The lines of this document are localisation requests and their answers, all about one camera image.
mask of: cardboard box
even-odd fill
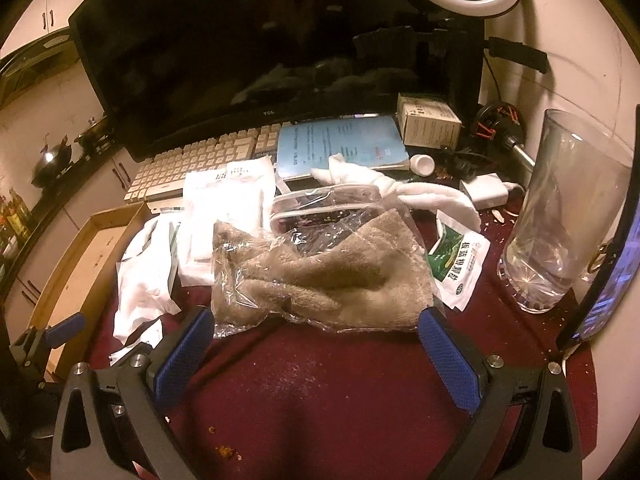
[[[398,96],[398,124],[406,146],[455,149],[462,122],[443,101]]]
[[[84,330],[53,349],[47,371],[66,379],[72,365],[84,357],[100,314],[115,283],[116,263],[151,211],[132,204],[96,213],[80,229],[49,277],[31,316],[30,325],[53,326],[82,312]]]

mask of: range hood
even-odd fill
[[[71,67],[78,59],[68,27],[32,41],[0,59],[0,109],[29,88]]]

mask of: green medicine packet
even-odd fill
[[[464,310],[476,288],[489,240],[438,211],[438,241],[425,255],[436,285],[435,295],[449,308]]]

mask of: metal screw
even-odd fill
[[[486,361],[489,363],[491,368],[502,368],[504,366],[504,359],[499,355],[490,355]]]
[[[140,368],[142,365],[146,364],[147,361],[147,357],[144,354],[135,354],[132,358],[131,358],[131,366],[133,366],[134,368]]]
[[[83,373],[85,373],[87,371],[88,367],[89,367],[89,365],[87,363],[76,363],[71,368],[71,373],[73,375],[82,375]]]
[[[549,371],[553,375],[560,375],[562,373],[562,367],[558,363],[551,362],[546,367],[549,368]]]

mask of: red tablecloth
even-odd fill
[[[450,322],[485,354],[507,364],[542,366],[554,355],[561,318],[576,307],[571,296],[550,313],[521,312],[504,296],[495,275],[513,225],[482,215],[491,249],[474,295]],[[434,241],[433,216],[417,218],[426,244]],[[208,304],[205,287],[176,291],[188,308]],[[117,295],[110,299],[88,351],[93,368],[108,365],[120,348],[111,336]],[[179,319],[165,316],[166,330]],[[588,346],[567,365],[582,453],[596,443],[597,395]],[[414,333],[334,335],[271,319],[258,328],[212,343],[182,402],[167,414],[194,469],[205,479],[422,480],[468,420],[447,390]],[[513,410],[498,438],[508,441]],[[216,447],[237,451],[223,459]],[[486,465],[490,476],[497,458]]]

